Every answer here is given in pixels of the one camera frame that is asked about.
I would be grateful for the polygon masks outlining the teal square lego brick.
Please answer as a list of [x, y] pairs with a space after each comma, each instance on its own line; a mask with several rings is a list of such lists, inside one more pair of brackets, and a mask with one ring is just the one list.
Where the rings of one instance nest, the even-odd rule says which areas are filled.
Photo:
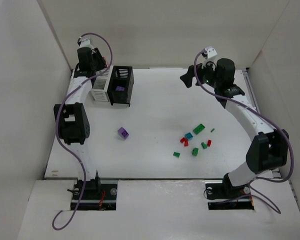
[[185, 135], [184, 135], [184, 137], [188, 140], [188, 141], [190, 141], [190, 140], [192, 140], [193, 139], [193, 134], [191, 133], [191, 132], [188, 132], [188, 133], [186, 133]]

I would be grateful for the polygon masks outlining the purple round lego brick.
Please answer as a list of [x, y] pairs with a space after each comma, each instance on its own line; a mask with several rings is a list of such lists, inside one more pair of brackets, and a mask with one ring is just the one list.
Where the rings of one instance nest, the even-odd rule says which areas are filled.
[[125, 88], [122, 86], [117, 86], [115, 90], [118, 92], [123, 92], [125, 90]]

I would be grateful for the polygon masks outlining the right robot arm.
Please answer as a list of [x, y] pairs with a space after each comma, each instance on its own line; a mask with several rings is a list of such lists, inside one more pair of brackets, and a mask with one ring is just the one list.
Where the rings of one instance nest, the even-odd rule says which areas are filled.
[[237, 198], [258, 175], [284, 166], [288, 158], [288, 133], [252, 108], [245, 92], [234, 83], [235, 72], [235, 63], [221, 58], [216, 63], [207, 61], [206, 64], [191, 65], [180, 77], [187, 88], [192, 86], [194, 77], [198, 77], [197, 86], [207, 84], [212, 87], [217, 101], [236, 118], [251, 140], [245, 162], [226, 173], [221, 183], [206, 187], [210, 200]]

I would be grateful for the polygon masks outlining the green lego plate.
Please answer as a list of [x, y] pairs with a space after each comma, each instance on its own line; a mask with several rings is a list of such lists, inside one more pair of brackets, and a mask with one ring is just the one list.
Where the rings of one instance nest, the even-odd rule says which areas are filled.
[[200, 123], [198, 126], [196, 126], [194, 129], [193, 129], [193, 133], [195, 135], [198, 135], [200, 132], [202, 132], [206, 127]]

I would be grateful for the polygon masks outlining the purple curved lego brick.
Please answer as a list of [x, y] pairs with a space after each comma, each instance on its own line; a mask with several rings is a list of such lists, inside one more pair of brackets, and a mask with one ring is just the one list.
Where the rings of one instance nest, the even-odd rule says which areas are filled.
[[124, 140], [126, 140], [129, 137], [129, 133], [124, 127], [120, 127], [117, 132], [119, 136], [122, 137]]

